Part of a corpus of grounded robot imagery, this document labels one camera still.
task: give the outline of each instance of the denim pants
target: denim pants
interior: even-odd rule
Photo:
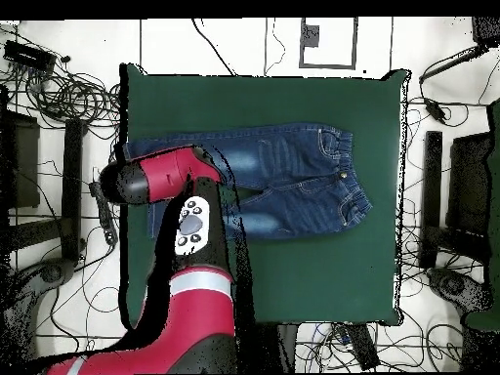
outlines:
[[[228,238],[240,228],[246,238],[292,239],[345,231],[371,209],[352,159],[353,134],[312,123],[292,123],[220,132],[166,134],[128,142],[127,159],[176,146],[202,146],[234,185],[257,193],[223,212]],[[149,235],[158,235],[167,201],[149,205]]]

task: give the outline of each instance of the black stand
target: black stand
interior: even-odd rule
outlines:
[[[79,119],[70,119],[65,122],[64,157],[62,177],[62,216],[57,219],[47,219],[10,226],[5,234],[0,230],[0,237],[10,239],[10,250],[21,250],[25,247],[42,243],[60,237],[62,258],[71,262],[78,262],[83,249],[83,240],[80,237],[81,221],[81,165],[82,140],[86,133],[86,126]]]
[[[62,178],[62,217],[10,226],[9,209],[17,206],[17,116],[7,109],[8,91],[0,86],[0,369],[23,365],[36,358],[36,317],[43,296],[73,276],[85,241],[80,237],[82,140],[87,127],[79,119],[65,122]],[[29,275],[12,274],[10,253],[61,238],[62,257],[30,267]]]
[[[451,148],[447,228],[439,226],[442,133],[428,132],[424,148],[421,243],[418,266],[436,265],[439,247],[487,265],[491,249],[484,217],[489,211],[486,166],[489,134],[458,138]]]

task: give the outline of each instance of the cable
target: cable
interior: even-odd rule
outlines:
[[[231,70],[229,68],[229,66],[226,64],[226,62],[224,62],[224,60],[221,58],[221,55],[219,55],[219,52],[217,51],[217,49],[215,48],[215,46],[212,44],[212,42],[210,40],[208,40],[208,38],[199,30],[198,25],[196,24],[196,21],[194,19],[191,19],[191,21],[192,21],[192,24],[194,25],[194,28],[198,32],[198,34],[201,37],[203,37],[203,39],[205,39],[207,41],[207,43],[213,49],[213,51],[215,52],[215,54],[217,55],[217,57],[219,58],[219,60],[223,63],[223,65],[226,67],[226,69],[231,74],[231,76],[237,76],[237,73],[235,71]]]
[[[486,93],[486,90],[488,89],[488,86],[489,86],[489,81],[491,79],[491,76],[493,75],[493,72],[495,71],[495,69],[499,63],[500,63],[500,59],[496,62],[495,66],[491,69],[491,72],[489,72],[488,80],[486,81],[486,86],[484,86],[484,89],[482,90],[482,93],[480,94],[480,97],[478,99],[478,104],[480,104],[480,100],[482,99],[482,97]]]
[[[12,34],[9,30],[0,29]],[[119,127],[117,120],[119,84],[111,87],[108,92],[104,83],[95,76],[88,73],[70,73],[67,70],[67,59],[61,54],[37,45],[23,36],[19,38],[26,42],[26,46],[33,46],[57,57],[54,72],[50,75],[32,69],[19,68],[18,65],[12,63],[8,71],[3,72],[8,76],[0,82],[3,84],[16,82],[16,91],[25,93],[31,103],[31,106],[21,104],[19,106],[39,111],[42,119],[49,126],[48,129],[62,129],[52,125],[48,119],[64,122],[66,119],[78,117],[87,121],[90,127],[89,133],[102,140],[115,139],[118,136]],[[21,83],[24,83],[23,91],[20,91]],[[56,90],[49,92],[49,86],[55,86]],[[102,137],[93,131],[94,128],[104,127],[112,127],[114,132],[109,137]]]
[[[54,300],[54,304],[51,307],[49,318],[51,318],[51,321],[54,324],[54,326],[56,326],[56,328],[58,328],[62,333],[66,334],[68,337],[72,338],[76,342],[76,350],[75,350],[75,352],[77,353],[80,350],[80,341],[78,341],[78,338],[74,337],[72,334],[70,334],[69,332],[67,332],[65,329],[61,328],[58,325],[58,323],[56,322],[56,320],[54,319],[54,313],[55,313],[54,309],[55,309],[56,305],[58,304],[59,295],[60,295],[60,287],[58,286],[56,288],[56,299]]]
[[[89,309],[93,309],[94,311],[99,312],[99,313],[111,313],[111,312],[116,311],[119,307],[116,307],[116,308],[114,308],[111,311],[102,311],[100,309],[97,309],[96,307],[94,307],[92,305],[92,302],[94,301],[95,297],[94,297],[94,299],[92,299],[92,300],[89,301],[89,299],[87,297],[87,293],[85,292],[85,284],[86,284],[86,282],[84,280],[85,280],[85,263],[86,263],[86,260],[87,260],[87,249],[89,247],[89,245],[88,245],[88,239],[90,238],[90,235],[92,234],[92,232],[94,230],[96,230],[96,229],[101,229],[101,226],[97,226],[97,227],[93,228],[92,230],[90,230],[89,235],[87,236],[87,245],[85,246],[85,259],[83,260],[83,265],[84,266],[82,267],[82,287],[81,287],[81,289],[82,289],[85,301],[87,302],[87,304],[89,304]],[[106,289],[114,289],[114,290],[118,291],[118,289],[116,289],[115,287],[107,287]]]
[[[99,338],[99,337],[93,337],[93,338],[89,341],[89,339],[90,339],[90,337],[89,337],[89,314],[90,314],[90,309],[94,309],[94,310],[98,311],[99,313],[112,313],[112,312],[116,311],[117,309],[119,309],[119,307],[116,307],[116,308],[114,308],[114,309],[112,309],[112,310],[110,310],[110,311],[101,311],[101,310],[97,310],[97,309],[96,309],[96,308],[94,308],[94,306],[92,305],[92,304],[94,303],[94,301],[96,300],[96,298],[99,296],[99,294],[100,294],[101,292],[104,292],[104,291],[105,291],[105,290],[107,290],[107,289],[113,289],[113,290],[115,290],[115,291],[117,291],[117,292],[118,292],[118,289],[116,289],[116,288],[115,288],[115,287],[113,287],[113,286],[107,286],[107,287],[104,287],[104,288],[102,288],[102,289],[98,290],[98,291],[96,292],[96,294],[92,297],[92,300],[89,302],[89,308],[88,308],[88,310],[87,310],[87,316],[85,317],[85,334],[86,334],[86,338],[87,338],[87,346],[86,346],[87,351],[93,351],[93,350],[94,350],[94,347],[95,347],[95,345],[96,345],[96,342],[95,342],[94,340]]]
[[[276,18],[274,18],[274,21],[272,23],[272,37],[274,37],[274,39],[276,39],[276,42],[278,42],[281,45],[281,47],[283,48],[283,54],[281,55],[281,58],[279,59],[278,62],[274,62],[268,69],[266,69],[264,71],[264,76],[268,76],[268,73],[272,69],[272,67],[275,66],[276,64],[280,64],[283,61],[283,57],[286,54],[286,48],[285,48],[285,46],[283,45],[283,43],[281,42],[281,40],[279,40],[276,37],[276,35],[274,34],[274,27],[275,27],[275,25],[276,25]]]

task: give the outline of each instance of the wire bundle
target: wire bundle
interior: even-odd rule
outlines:
[[[6,33],[15,34],[0,27]],[[17,35],[26,46],[38,48],[57,57],[53,73],[47,74],[34,69],[9,62],[7,71],[0,83],[14,84],[10,101],[16,106],[24,107],[31,115],[31,110],[40,113],[48,125],[45,129],[63,129],[52,122],[65,122],[69,118],[79,118],[87,122],[89,132],[102,140],[116,142],[119,127],[119,84],[108,91],[104,83],[87,73],[71,73],[67,70],[69,57],[37,45],[23,36]],[[19,104],[18,94],[25,94],[30,106]],[[102,137],[93,129],[113,128],[114,132]]]

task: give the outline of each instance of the black cable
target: black cable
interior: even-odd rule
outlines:
[[[431,327],[428,331],[427,331],[427,335],[425,336],[425,341],[426,341],[426,348],[427,348],[427,354],[429,356],[429,360],[431,362],[431,365],[433,366],[433,369],[436,371],[436,372],[439,372],[436,364],[434,363],[434,358],[436,357],[435,355],[433,355],[433,353],[431,352],[431,341],[430,341],[430,336],[431,336],[431,333],[437,329],[437,328],[440,328],[440,327],[446,327],[446,328],[449,328],[449,329],[452,329],[454,330],[455,332],[458,332],[461,336],[463,335],[462,334],[462,331],[460,331],[456,326],[453,326],[453,325],[450,325],[449,323],[438,323],[437,325],[434,325],[433,327]],[[448,357],[450,357],[451,359],[455,360],[456,362],[459,362],[459,360],[457,360],[457,358],[455,358],[454,356],[450,356],[448,355]]]
[[[281,45],[281,47],[283,48],[283,54],[281,55],[281,58],[279,59],[279,61],[274,62],[268,69],[266,69],[266,71],[264,72],[264,76],[268,76],[268,73],[272,69],[272,67],[275,66],[276,64],[280,64],[283,61],[283,58],[284,58],[284,56],[286,54],[286,48],[285,48],[285,46],[283,45],[283,43],[281,42],[281,40],[279,40],[276,37],[276,35],[274,33],[275,26],[276,26],[276,18],[274,18],[274,21],[272,22],[272,37],[274,37],[274,39],[276,40],[276,42],[278,42]]]
[[[480,94],[480,97],[478,99],[478,104],[480,104],[480,100],[482,99],[482,97],[486,93],[486,90],[488,89],[488,86],[489,86],[489,81],[491,80],[491,76],[493,75],[493,72],[495,71],[495,69],[499,63],[500,63],[500,59],[496,62],[495,66],[491,69],[491,72],[489,72],[488,80],[486,81],[486,86],[484,86],[484,89],[482,90],[482,94]]]
[[[84,266],[82,267],[82,287],[81,287],[81,289],[82,289],[82,292],[83,292],[83,296],[84,296],[84,298],[85,298],[85,301],[86,301],[86,302],[87,302],[87,304],[89,305],[89,309],[93,309],[94,311],[99,312],[99,313],[111,313],[111,312],[116,311],[119,307],[116,307],[116,308],[114,308],[114,309],[113,309],[113,310],[111,310],[111,311],[103,311],[103,310],[97,309],[96,307],[94,307],[94,305],[92,305],[92,302],[94,301],[94,299],[96,298],[96,296],[94,296],[94,299],[92,299],[92,300],[90,300],[90,301],[89,301],[89,299],[88,299],[88,297],[87,297],[87,293],[85,292],[85,284],[86,284],[86,282],[85,282],[84,280],[85,280],[85,264],[86,264],[86,260],[87,260],[87,251],[88,251],[88,247],[89,247],[89,245],[88,245],[88,240],[89,240],[90,235],[92,234],[92,232],[93,232],[94,230],[96,230],[96,229],[101,229],[101,228],[102,228],[101,226],[97,226],[97,227],[95,227],[95,228],[91,229],[91,230],[90,230],[90,232],[89,232],[89,235],[87,236],[87,245],[85,246],[85,256],[84,256],[84,257],[85,257],[85,259],[83,260],[83,265],[84,265]],[[115,287],[109,287],[109,286],[108,286],[107,288],[104,288],[104,289],[115,289],[116,291],[118,291],[118,289],[116,289]]]
[[[56,55],[57,60],[54,72],[51,75],[39,74],[31,69],[27,72],[17,73],[19,71],[18,66],[11,65],[11,73],[8,79],[3,80],[4,83],[15,79],[18,91],[21,85],[20,82],[23,82],[23,92],[26,93],[32,104],[31,107],[21,104],[19,106],[39,111],[42,119],[50,127],[48,129],[61,129],[52,125],[48,119],[64,122],[66,119],[76,116],[87,121],[88,126],[91,127],[89,128],[89,133],[98,138],[102,140],[116,138],[119,127],[117,121],[117,115],[119,114],[119,85],[114,85],[108,92],[104,83],[95,76],[88,73],[70,73],[67,70],[67,62],[64,62],[65,68],[63,67],[63,57],[61,54],[37,45],[23,36],[20,36],[20,38],[26,41],[26,45],[31,45]],[[55,85],[57,90],[49,92],[46,87],[49,83],[50,85]],[[97,123],[102,121],[109,121],[110,124],[100,125]],[[106,138],[101,137],[93,131],[94,128],[109,126],[114,128],[114,132]]]
[[[226,64],[226,62],[224,62],[224,59],[222,59],[221,55],[219,55],[219,52],[217,51],[217,49],[215,48],[215,46],[212,44],[212,42],[210,40],[208,40],[208,38],[200,31],[200,29],[198,28],[198,25],[196,24],[196,21],[194,19],[191,19],[192,21],[192,24],[194,25],[194,28],[196,29],[196,31],[198,32],[198,34],[203,37],[203,39],[205,39],[207,41],[207,43],[210,45],[210,47],[212,48],[212,50],[215,52],[215,54],[217,55],[217,57],[219,58],[219,60],[223,63],[223,65],[226,67],[226,69],[228,70],[228,72],[232,75],[232,76],[237,76],[237,73],[234,72],[233,70],[231,70],[229,68],[229,66]]]
[[[60,295],[60,287],[58,286],[56,288],[56,299],[54,300],[54,304],[51,307],[49,318],[51,318],[51,321],[54,324],[54,326],[56,326],[56,328],[58,328],[62,333],[66,334],[68,337],[72,338],[76,342],[76,350],[75,350],[75,352],[77,353],[80,350],[80,341],[78,341],[78,338],[74,337],[72,334],[70,334],[69,332],[67,332],[65,329],[61,328],[58,325],[58,323],[56,322],[56,320],[54,319],[54,313],[55,313],[54,309],[55,309],[56,305],[58,304],[59,295]]]
[[[99,296],[99,294],[101,292],[104,292],[105,290],[107,289],[113,289],[115,291],[118,292],[118,289],[116,289],[115,287],[113,286],[107,286],[107,287],[104,287],[100,290],[98,290],[96,292],[96,294],[92,297],[91,301],[89,302],[89,308],[87,309],[87,316],[85,317],[85,334],[86,334],[86,337],[87,337],[87,351],[92,351],[94,349],[94,346],[96,345],[95,341],[93,343],[93,347],[92,349],[89,348],[89,345],[90,345],[90,337],[89,337],[89,314],[90,314],[90,309],[94,309],[96,311],[98,311],[99,313],[112,313],[114,311],[116,311],[117,309],[119,309],[119,306],[110,310],[110,311],[102,311],[102,310],[98,310],[97,308],[95,308],[92,304],[94,303],[94,301],[96,300],[96,298]]]

